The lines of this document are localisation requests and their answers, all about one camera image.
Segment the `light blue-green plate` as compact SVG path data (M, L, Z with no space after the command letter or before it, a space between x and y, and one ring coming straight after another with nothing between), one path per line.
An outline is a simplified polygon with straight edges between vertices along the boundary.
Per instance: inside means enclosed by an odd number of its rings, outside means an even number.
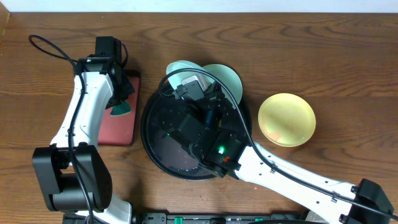
M205 71L205 69L203 67L201 67L191 61L178 60L176 62L170 63L167 66L166 74L168 75L171 72L174 72L176 70L180 70L183 68L195 68L195 69ZM214 79L212 79L206 75L202 75L201 73L198 73L198 72L179 72L179 73L171 76L170 78L168 78L168 81L169 81L171 87L175 90L175 89L177 89L178 86L180 86L182 84L182 80L184 80L190 76L193 76L193 75L199 75L199 77L201 78L201 81L204 82L206 87L208 87L209 85L211 85L214 82Z

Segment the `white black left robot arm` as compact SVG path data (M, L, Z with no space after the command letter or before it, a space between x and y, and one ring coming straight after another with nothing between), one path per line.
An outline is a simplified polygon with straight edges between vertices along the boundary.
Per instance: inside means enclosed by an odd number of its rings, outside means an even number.
M46 207L88 223L131 223L132 205L113 194L111 174L98 152L104 112L123 90L126 77L114 57L80 59L63 123L32 162Z

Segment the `green yellow sponge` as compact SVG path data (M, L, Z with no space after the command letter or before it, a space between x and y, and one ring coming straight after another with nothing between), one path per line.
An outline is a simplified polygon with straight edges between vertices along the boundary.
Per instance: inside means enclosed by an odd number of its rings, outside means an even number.
M115 105L112 107L110 112L111 116L124 116L131 112L131 106L127 101L123 101L120 105Z

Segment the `yellow plate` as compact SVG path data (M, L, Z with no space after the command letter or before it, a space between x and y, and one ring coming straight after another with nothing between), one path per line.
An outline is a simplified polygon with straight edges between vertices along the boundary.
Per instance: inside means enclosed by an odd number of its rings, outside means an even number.
M258 123L265 137L274 144L296 147L313 136L317 121L312 107L303 98L278 93L262 103Z

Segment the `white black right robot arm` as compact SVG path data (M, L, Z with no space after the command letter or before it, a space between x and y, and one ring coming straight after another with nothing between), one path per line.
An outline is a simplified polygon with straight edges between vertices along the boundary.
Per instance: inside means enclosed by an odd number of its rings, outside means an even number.
M178 87L165 97L182 106L167 134L199 166L217 176L232 175L271 189L321 216L328 223L389 223L397 217L380 185L328 179L289 163L254 142L239 107L242 91Z

